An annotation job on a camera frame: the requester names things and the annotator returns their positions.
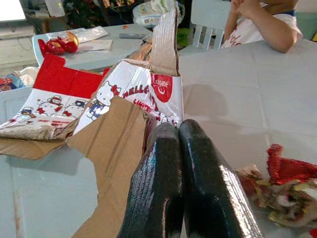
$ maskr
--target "child's arm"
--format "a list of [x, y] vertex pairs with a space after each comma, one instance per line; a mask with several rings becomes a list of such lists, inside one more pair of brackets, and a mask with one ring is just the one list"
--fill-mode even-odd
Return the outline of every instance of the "child's arm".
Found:
[[237, 13], [237, 8], [240, 5], [240, 2], [242, 0], [232, 0], [231, 1], [231, 9], [229, 13], [229, 17], [226, 23], [226, 28], [224, 30], [224, 40], [228, 40], [231, 33], [234, 31], [234, 29], [237, 27], [237, 20], [239, 17], [239, 13]]
[[253, 21], [273, 49], [286, 53], [296, 43], [297, 32], [262, 9], [259, 0], [244, 0], [237, 12]]

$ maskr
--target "colgate logo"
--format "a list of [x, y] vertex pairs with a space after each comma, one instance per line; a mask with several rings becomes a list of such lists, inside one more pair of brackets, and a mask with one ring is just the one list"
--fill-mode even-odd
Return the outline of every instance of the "colgate logo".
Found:
[[152, 87], [157, 98], [166, 103], [172, 95], [173, 77], [162, 74], [151, 74]]

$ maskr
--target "white tablecloth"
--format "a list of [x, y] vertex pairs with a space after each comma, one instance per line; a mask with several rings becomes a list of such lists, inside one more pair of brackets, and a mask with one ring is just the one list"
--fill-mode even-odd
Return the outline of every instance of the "white tablecloth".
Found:
[[[266, 149], [317, 161], [317, 44], [278, 53], [264, 42], [180, 58], [185, 118], [201, 123], [234, 168], [266, 173]], [[68, 147], [28, 161], [0, 156], [0, 238], [71, 237], [97, 205], [92, 163]], [[295, 238], [256, 210], [265, 237]]]

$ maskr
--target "child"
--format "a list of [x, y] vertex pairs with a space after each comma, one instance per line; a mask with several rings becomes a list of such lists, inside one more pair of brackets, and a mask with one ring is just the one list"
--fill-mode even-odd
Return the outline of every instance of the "child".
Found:
[[302, 37], [296, 26], [294, 9], [298, 0], [231, 0], [222, 47], [266, 40], [282, 53], [288, 52]]

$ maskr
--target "child's hand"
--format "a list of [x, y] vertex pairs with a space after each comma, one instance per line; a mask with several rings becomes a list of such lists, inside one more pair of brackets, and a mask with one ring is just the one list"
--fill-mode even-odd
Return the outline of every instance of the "child's hand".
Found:
[[241, 5], [242, 2], [243, 2], [243, 0], [231, 0], [230, 13], [239, 14], [237, 12], [237, 9]]
[[259, 9], [261, 9], [260, 0], [242, 0], [236, 11], [250, 19], [252, 14], [255, 14]]

